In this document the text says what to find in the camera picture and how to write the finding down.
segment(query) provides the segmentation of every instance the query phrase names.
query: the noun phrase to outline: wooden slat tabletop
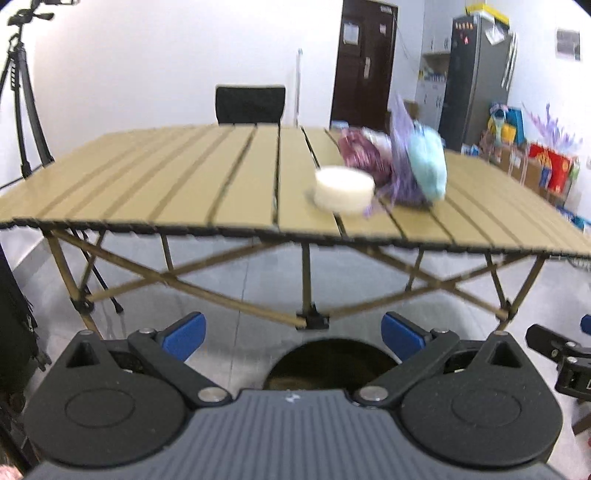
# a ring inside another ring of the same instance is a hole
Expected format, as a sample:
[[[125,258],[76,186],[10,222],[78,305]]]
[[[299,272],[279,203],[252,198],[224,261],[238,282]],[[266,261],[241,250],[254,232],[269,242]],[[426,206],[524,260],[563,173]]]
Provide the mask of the wooden slat tabletop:
[[[451,152],[446,198],[430,208],[382,199],[367,217],[319,210],[314,173],[343,164],[337,139],[275,125],[108,134],[0,197],[0,223],[591,257],[591,241],[543,199]]]

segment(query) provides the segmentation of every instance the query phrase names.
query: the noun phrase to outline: tiled floor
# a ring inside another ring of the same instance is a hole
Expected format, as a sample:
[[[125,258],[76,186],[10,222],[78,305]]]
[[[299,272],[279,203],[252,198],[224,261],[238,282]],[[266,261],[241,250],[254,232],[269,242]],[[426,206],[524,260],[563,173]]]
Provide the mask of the tiled floor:
[[[170,239],[170,247],[173,260],[181,263],[246,242],[181,238]],[[165,268],[159,238],[108,235],[103,246],[147,266]],[[64,246],[64,250],[74,276],[80,278],[84,268],[82,254],[68,246]],[[409,261],[415,256],[415,252],[396,253]],[[300,255],[299,248],[295,246],[282,247],[187,275],[186,278],[226,295],[296,312],[301,308]],[[481,258],[467,255],[427,254],[423,266],[427,271],[445,276],[481,263]],[[132,274],[100,260],[97,266],[109,285],[133,278]],[[531,261],[524,261],[500,273],[509,297],[515,295],[530,266]],[[313,297],[319,309],[397,291],[404,288],[406,281],[406,276],[355,252],[339,248],[312,249]],[[523,345],[527,327],[540,323],[583,344],[591,344],[591,338],[583,338],[578,327],[580,318],[591,312],[590,283],[591,274],[576,270],[566,262],[548,262],[509,331]],[[90,286],[94,290],[98,284],[93,279]],[[53,260],[48,260],[22,285],[22,289],[34,305],[42,346],[55,359],[83,325],[70,304]],[[466,289],[495,302],[496,293],[490,277],[472,281]],[[126,294],[119,301],[125,308],[122,315],[117,315],[108,301],[96,306],[93,317],[105,338],[124,338],[141,327],[162,329],[193,310],[203,312],[207,317],[207,338],[188,363],[233,393],[243,387],[259,387],[281,355],[309,339],[343,336],[362,339],[385,349],[379,333],[379,321],[386,308],[338,320],[331,324],[328,332],[299,332],[160,285]],[[445,327],[463,338],[483,339],[496,326],[491,314],[443,293],[399,303],[393,309],[427,330]],[[556,367],[535,352],[529,353],[544,378],[553,386]],[[41,380],[39,372],[31,381],[30,390],[34,390]],[[580,480],[591,472],[591,449],[586,446],[588,435],[574,438],[570,424],[577,407],[571,398],[561,395],[557,398],[565,421],[550,463],[569,479]]]

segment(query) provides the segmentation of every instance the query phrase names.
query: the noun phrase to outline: white round container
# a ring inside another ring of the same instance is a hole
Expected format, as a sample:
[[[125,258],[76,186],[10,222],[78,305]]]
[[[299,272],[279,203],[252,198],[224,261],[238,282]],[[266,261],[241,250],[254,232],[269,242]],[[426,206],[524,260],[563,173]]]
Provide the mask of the white round container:
[[[363,213],[374,198],[375,182],[364,171],[325,167],[316,172],[314,203],[334,213]]]

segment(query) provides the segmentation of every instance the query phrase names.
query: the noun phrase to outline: dark brown door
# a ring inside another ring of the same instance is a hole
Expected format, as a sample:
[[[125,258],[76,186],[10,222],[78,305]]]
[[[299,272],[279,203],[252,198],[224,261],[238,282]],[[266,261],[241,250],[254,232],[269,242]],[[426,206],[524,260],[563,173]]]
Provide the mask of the dark brown door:
[[[397,15],[392,5],[344,1],[331,121],[384,129]]]

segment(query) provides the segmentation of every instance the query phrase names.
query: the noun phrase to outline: white pole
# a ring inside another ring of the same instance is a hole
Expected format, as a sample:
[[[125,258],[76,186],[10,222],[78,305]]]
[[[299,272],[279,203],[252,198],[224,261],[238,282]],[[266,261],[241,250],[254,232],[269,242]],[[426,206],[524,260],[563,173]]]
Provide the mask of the white pole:
[[[304,51],[299,48],[295,60],[295,111],[294,111],[294,125],[300,126],[300,92],[301,92],[301,57]]]

